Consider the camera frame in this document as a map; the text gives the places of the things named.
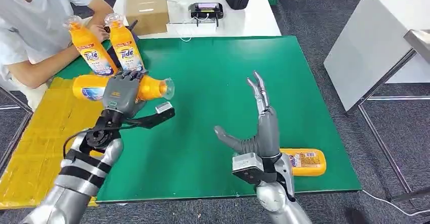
bottle cap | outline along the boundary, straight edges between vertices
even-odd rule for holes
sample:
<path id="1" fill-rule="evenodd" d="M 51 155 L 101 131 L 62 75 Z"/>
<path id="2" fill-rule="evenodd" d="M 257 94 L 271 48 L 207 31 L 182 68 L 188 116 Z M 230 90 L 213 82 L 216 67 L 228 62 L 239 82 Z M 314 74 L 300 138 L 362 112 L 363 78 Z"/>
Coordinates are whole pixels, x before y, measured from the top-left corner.
<path id="1" fill-rule="evenodd" d="M 66 18 L 63 26 L 69 30 L 79 29 L 82 26 L 82 19 L 77 15 L 71 15 Z"/>
<path id="2" fill-rule="evenodd" d="M 167 78 L 162 80 L 160 83 L 160 93 L 167 100 L 172 99 L 174 96 L 174 83 L 171 78 Z"/>
<path id="3" fill-rule="evenodd" d="M 123 25 L 124 17 L 118 13 L 108 14 L 104 19 L 106 25 L 110 28 L 117 28 Z"/>

black strap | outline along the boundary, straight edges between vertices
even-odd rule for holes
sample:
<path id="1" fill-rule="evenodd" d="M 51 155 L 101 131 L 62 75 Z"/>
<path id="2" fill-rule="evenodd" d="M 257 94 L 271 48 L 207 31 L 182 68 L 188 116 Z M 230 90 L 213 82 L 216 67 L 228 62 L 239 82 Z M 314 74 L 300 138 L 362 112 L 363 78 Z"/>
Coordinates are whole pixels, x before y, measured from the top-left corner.
<path id="1" fill-rule="evenodd" d="M 84 161 L 84 162 L 90 164 L 93 167 L 96 167 L 96 168 L 102 170 L 105 173 L 109 173 L 111 168 L 112 168 L 110 165 L 108 165 L 108 164 L 106 164 L 106 163 L 104 163 L 98 159 L 92 158 L 91 156 L 89 156 L 87 154 L 84 154 L 82 152 L 74 150 L 72 148 L 68 151 L 65 159 L 71 160 L 72 162 L 75 159 L 79 159 L 81 161 Z"/>
<path id="2" fill-rule="evenodd" d="M 99 177 L 97 175 L 92 174 L 91 172 L 84 170 L 75 166 L 66 166 L 63 167 L 59 173 L 59 175 L 67 175 L 78 177 L 83 180 L 87 180 L 90 183 L 94 184 L 98 188 L 101 188 L 104 182 L 104 177 Z"/>

person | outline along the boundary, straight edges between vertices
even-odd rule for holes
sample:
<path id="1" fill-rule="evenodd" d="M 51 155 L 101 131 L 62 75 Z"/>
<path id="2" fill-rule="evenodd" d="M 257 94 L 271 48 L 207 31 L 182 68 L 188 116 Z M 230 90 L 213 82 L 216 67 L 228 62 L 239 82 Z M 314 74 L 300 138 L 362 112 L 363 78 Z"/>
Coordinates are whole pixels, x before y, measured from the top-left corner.
<path id="1" fill-rule="evenodd" d="M 104 0 L 0 0 L 0 75 L 16 86 L 28 105 L 37 108 L 49 80 L 79 56 L 64 20 L 71 4 L 94 15 L 86 26 L 104 41 L 104 18 L 113 13 Z"/>

yellow mat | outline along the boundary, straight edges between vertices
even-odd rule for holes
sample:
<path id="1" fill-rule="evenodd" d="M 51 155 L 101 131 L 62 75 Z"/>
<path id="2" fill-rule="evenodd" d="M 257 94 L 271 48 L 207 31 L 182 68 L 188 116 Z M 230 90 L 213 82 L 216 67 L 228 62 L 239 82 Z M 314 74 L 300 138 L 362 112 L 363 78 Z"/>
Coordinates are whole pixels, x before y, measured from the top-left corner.
<path id="1" fill-rule="evenodd" d="M 94 126 L 101 103 L 76 99 L 72 84 L 55 78 L 46 91 L 0 178 L 0 209 L 39 205 L 60 171 L 66 138 Z"/>

robotic thumb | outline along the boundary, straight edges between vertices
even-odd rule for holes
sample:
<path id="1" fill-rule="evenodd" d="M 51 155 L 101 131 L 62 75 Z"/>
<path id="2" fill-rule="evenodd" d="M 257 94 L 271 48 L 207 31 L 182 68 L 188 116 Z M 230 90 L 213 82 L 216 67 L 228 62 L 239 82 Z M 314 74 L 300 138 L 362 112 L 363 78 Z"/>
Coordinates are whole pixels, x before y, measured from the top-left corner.
<path id="1" fill-rule="evenodd" d="M 226 144 L 228 147 L 232 148 L 236 152 L 242 153 L 242 144 L 240 143 L 240 140 L 227 134 L 221 126 L 217 125 L 213 128 L 213 130 L 215 131 L 215 134 L 220 141 L 222 141 L 224 144 Z"/>

